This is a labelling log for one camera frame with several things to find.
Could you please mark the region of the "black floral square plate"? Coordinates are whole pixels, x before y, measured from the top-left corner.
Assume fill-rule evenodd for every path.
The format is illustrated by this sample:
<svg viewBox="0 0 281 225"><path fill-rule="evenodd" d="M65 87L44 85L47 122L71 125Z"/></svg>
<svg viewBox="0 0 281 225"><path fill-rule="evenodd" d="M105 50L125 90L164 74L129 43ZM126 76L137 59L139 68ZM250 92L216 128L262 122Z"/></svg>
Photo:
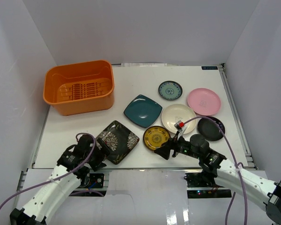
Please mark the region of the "black floral square plate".
<svg viewBox="0 0 281 225"><path fill-rule="evenodd" d="M110 149L107 157L113 164L119 164L138 144L140 138L126 126L114 120L97 137Z"/></svg>

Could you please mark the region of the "cream round plate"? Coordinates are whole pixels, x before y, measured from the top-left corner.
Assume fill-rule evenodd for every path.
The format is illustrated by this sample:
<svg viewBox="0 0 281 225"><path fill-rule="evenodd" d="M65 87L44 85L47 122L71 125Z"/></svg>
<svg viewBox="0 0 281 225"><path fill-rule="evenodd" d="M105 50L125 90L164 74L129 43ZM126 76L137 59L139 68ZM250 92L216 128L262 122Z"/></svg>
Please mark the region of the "cream round plate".
<svg viewBox="0 0 281 225"><path fill-rule="evenodd" d="M174 125L179 120L186 122L194 117L196 117L196 114L190 107L182 104L173 104L163 110L161 120L163 126L175 134L177 129Z"/></svg>

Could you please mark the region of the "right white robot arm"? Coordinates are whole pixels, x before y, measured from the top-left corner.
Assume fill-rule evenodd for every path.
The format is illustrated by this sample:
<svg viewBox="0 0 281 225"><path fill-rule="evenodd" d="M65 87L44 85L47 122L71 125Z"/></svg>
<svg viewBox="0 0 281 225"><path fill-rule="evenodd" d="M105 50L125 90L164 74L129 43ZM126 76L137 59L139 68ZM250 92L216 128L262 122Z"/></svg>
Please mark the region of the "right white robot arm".
<svg viewBox="0 0 281 225"><path fill-rule="evenodd" d="M281 225L281 181L275 182L237 167L224 155L213 150L202 135L170 138L155 153L168 160L177 154L198 159L202 181L208 187L215 184L230 189L255 203L276 224Z"/></svg>

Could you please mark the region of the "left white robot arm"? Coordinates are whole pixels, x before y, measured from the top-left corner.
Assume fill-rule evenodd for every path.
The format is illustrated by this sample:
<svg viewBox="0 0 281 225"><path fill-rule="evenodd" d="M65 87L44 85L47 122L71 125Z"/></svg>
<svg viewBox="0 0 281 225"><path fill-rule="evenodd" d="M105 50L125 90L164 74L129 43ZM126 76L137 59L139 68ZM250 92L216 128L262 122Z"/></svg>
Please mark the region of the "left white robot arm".
<svg viewBox="0 0 281 225"><path fill-rule="evenodd" d="M21 208L10 213L13 225L46 225L61 204L78 187L92 187L90 171L105 167L110 151L102 138L79 133L77 143L66 148L50 177Z"/></svg>

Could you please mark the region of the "orange plastic bin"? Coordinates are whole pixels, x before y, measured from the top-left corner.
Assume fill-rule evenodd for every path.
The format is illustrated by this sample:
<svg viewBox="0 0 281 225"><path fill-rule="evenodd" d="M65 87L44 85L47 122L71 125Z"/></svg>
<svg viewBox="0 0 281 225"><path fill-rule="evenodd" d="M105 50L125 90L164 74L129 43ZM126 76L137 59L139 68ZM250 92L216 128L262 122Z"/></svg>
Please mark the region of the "orange plastic bin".
<svg viewBox="0 0 281 225"><path fill-rule="evenodd" d="M45 75L43 99L63 116L107 110L114 104L114 87L108 61L56 66Z"/></svg>

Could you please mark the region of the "yellow patterned round plate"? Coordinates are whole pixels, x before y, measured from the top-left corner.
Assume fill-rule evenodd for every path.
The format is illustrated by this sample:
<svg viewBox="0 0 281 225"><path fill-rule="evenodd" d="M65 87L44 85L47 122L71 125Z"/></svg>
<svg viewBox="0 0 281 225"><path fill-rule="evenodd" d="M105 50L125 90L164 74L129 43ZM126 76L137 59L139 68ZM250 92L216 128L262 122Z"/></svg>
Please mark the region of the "yellow patterned round plate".
<svg viewBox="0 0 281 225"><path fill-rule="evenodd" d="M151 126L143 134L143 142L151 151L160 148L170 138L169 131L161 126Z"/></svg>

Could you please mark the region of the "teal square plate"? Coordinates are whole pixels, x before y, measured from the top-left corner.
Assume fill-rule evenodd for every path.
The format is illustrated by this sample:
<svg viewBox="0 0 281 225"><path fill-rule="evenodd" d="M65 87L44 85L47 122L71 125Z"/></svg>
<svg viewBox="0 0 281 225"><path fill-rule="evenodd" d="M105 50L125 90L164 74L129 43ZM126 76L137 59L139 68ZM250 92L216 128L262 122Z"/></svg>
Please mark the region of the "teal square plate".
<svg viewBox="0 0 281 225"><path fill-rule="evenodd" d="M158 119L162 109L154 100L139 94L126 107L124 115L134 124L148 128Z"/></svg>

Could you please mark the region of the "black round plate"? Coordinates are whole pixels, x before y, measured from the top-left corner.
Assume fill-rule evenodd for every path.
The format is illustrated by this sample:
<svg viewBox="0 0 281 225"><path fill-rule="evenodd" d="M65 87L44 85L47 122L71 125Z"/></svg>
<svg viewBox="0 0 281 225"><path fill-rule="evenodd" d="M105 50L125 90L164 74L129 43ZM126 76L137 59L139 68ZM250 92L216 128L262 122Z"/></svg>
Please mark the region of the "black round plate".
<svg viewBox="0 0 281 225"><path fill-rule="evenodd" d="M215 117L208 116L210 119L201 118L197 124L197 131L201 134L207 141L215 142L223 138L222 132L225 134L224 124Z"/></svg>

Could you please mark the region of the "blue patterned small plate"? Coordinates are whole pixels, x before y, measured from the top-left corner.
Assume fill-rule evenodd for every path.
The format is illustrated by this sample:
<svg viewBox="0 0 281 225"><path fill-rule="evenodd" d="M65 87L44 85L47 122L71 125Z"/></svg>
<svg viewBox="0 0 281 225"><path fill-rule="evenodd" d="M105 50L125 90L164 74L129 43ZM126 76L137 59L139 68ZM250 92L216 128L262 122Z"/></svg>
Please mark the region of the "blue patterned small plate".
<svg viewBox="0 0 281 225"><path fill-rule="evenodd" d="M175 81L164 81L158 87L159 95L168 101L175 101L183 94L181 85Z"/></svg>

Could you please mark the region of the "pink round plate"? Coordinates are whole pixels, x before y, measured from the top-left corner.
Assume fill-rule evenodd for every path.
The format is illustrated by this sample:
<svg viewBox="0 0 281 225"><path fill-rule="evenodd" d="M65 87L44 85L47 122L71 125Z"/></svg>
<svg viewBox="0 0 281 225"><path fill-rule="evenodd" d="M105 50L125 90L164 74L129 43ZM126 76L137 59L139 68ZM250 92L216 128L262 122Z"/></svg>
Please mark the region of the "pink round plate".
<svg viewBox="0 0 281 225"><path fill-rule="evenodd" d="M221 99L212 90L206 88L193 89L187 97L187 103L196 114L212 116L221 109Z"/></svg>

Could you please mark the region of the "blue table label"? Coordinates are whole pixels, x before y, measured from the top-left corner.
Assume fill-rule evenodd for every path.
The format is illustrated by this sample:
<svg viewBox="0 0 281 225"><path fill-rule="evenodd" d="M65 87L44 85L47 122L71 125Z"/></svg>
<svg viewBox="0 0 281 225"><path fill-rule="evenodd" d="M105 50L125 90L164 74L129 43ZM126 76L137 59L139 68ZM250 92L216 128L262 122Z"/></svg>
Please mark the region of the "blue table label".
<svg viewBox="0 0 281 225"><path fill-rule="evenodd" d="M202 70L218 70L217 66L202 66Z"/></svg>

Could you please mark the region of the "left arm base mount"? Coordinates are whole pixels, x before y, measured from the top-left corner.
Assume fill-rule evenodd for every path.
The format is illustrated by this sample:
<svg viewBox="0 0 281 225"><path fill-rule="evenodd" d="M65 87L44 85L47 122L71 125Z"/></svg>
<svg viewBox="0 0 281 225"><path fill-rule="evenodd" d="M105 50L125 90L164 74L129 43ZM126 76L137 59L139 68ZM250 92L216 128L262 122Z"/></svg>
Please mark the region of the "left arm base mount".
<svg viewBox="0 0 281 225"><path fill-rule="evenodd" d="M81 180L80 186L70 194L70 196L80 197L104 197L105 195L103 173L88 174Z"/></svg>

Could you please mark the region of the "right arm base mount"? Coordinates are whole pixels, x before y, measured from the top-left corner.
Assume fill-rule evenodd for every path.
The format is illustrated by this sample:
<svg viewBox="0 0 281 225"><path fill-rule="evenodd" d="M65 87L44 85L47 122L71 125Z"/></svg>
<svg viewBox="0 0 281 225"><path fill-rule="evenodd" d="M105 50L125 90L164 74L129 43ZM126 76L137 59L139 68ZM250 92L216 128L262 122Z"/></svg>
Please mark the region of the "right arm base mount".
<svg viewBox="0 0 281 225"><path fill-rule="evenodd" d="M218 186L214 180L204 178L200 172L186 173L184 180L187 185L188 199L214 199L231 198L232 192L229 189Z"/></svg>

